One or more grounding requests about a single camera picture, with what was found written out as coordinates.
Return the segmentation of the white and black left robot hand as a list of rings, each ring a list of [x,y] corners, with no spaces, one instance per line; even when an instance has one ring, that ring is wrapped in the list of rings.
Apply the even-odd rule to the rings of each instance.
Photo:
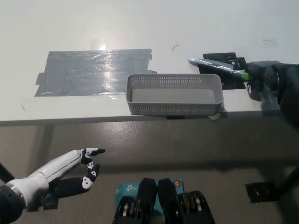
[[[56,209],[60,198],[88,192],[97,179],[100,165],[93,156],[102,154],[105,149],[84,148],[67,152],[40,167],[28,177],[13,179],[6,185],[21,199],[24,209],[38,211]],[[87,166],[83,177],[63,179],[80,164]]]

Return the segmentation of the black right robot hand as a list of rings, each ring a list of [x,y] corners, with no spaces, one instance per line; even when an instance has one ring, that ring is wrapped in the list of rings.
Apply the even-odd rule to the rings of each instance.
[[[249,74],[247,91],[249,97],[255,101],[262,101],[262,92],[277,96],[279,76],[274,65],[279,61],[256,61],[247,63],[245,71]]]

